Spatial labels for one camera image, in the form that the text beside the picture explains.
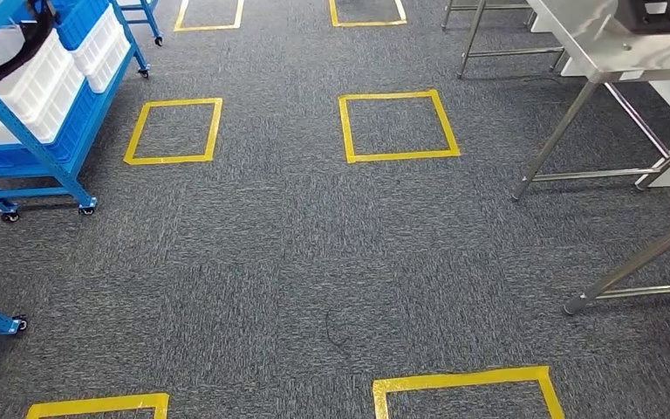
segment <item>caster wheel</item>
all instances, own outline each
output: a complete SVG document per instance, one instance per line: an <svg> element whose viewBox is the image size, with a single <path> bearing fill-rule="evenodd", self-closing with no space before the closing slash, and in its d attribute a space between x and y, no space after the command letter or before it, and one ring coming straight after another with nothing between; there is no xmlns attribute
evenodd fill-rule
<svg viewBox="0 0 670 419"><path fill-rule="evenodd" d="M19 221L19 213L18 212L4 212L1 215L1 221L5 223L16 223Z"/></svg>
<svg viewBox="0 0 670 419"><path fill-rule="evenodd" d="M22 332L27 330L27 319L24 316L14 316L14 320L19 320L19 326L17 327L17 332Z"/></svg>

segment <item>floor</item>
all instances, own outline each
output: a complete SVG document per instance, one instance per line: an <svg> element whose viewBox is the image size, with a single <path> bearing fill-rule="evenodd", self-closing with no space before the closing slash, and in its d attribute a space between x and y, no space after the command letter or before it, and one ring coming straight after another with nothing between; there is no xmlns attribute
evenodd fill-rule
<svg viewBox="0 0 670 419"><path fill-rule="evenodd" d="M70 200L0 221L0 418L70 399L168 393L167 417L373 418L372 382L547 365L567 417L670 418L670 296L563 301L670 229L670 191L631 179L509 192L583 80L552 57L481 58L455 76L471 16L404 0L407 23L332 27L325 0L244 2L239 29L135 28L151 77L127 74ZM336 0L341 22L397 20ZM229 24L189 0L184 26ZM523 12L488 13L477 48L553 45ZM670 143L670 109L621 90ZM438 92L461 155L345 160L338 97ZM222 98L214 160L128 165L142 105ZM430 99L348 104L357 155L447 147ZM136 156L203 154L212 106L151 110ZM635 167L655 150L598 92L544 170ZM633 284L670 283L670 252ZM396 418L548 417L532 382L387 397ZM103 417L151 417L148 410Z"/></svg>

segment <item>yellow tape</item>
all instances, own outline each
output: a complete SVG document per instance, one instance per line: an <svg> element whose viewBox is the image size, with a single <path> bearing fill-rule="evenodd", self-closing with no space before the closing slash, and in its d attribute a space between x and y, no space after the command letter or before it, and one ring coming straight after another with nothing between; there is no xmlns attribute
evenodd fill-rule
<svg viewBox="0 0 670 419"><path fill-rule="evenodd" d="M351 119L348 114L348 100L391 100L391 99L414 99L430 98L433 101L435 112L438 114L438 120L441 122L441 128L448 143L447 150L427 150L412 151L405 153L383 153L375 155L356 155L353 146L351 131ZM340 122L343 125L343 142L345 143L345 160L349 163L359 161L388 161L388 160L412 160L412 159L434 159L438 157L456 157L461 155L458 144L455 141L455 135L448 122L441 98L436 90L427 90L425 92L404 92L404 93L365 93L365 94L344 94L338 98L340 107Z"/></svg>
<svg viewBox="0 0 670 419"><path fill-rule="evenodd" d="M564 412L550 382L548 366L495 369L481 373L416 375L414 377L374 380L373 406L376 419L389 419L386 394L401 391L429 390L498 384L502 382L537 381L551 419L563 419Z"/></svg>
<svg viewBox="0 0 670 419"><path fill-rule="evenodd" d="M174 32L184 31L218 31L220 29L240 29L240 23L243 21L243 3L245 0L237 0L237 10L235 11L235 22L233 24L216 24L211 26L189 26L183 27L183 18L186 17L188 0L181 0L181 8L178 10L178 17L175 19Z"/></svg>
<svg viewBox="0 0 670 419"><path fill-rule="evenodd" d="M168 394L153 393L149 395L123 395L120 397L105 397L101 399L33 404L27 412L26 419L149 408L154 408L153 419L166 419L168 414Z"/></svg>
<svg viewBox="0 0 670 419"><path fill-rule="evenodd" d="M214 105L212 109L212 123L209 126L209 133L207 134L207 143L204 146L203 155L173 155L169 157L135 157L134 152L137 150L137 143L142 136L142 129L145 127L147 114L153 107L161 106L189 106L189 105ZM180 100L155 100L147 102L140 110L140 116L137 118L137 123L134 124L132 137L127 145L124 161L130 165L141 164L168 164L168 163L188 163L195 161L211 161L214 152L217 138L217 131L219 130L219 121L222 115L222 98L206 98L206 99L180 99Z"/></svg>
<svg viewBox="0 0 670 419"><path fill-rule="evenodd" d="M338 20L338 8L335 5L335 0L330 0L330 20L332 26L338 28L353 28L356 26L394 26L396 24L405 24L407 22L407 14L404 11L404 6L401 0L394 0L397 4L397 11L400 14L400 20L391 22L340 22Z"/></svg>

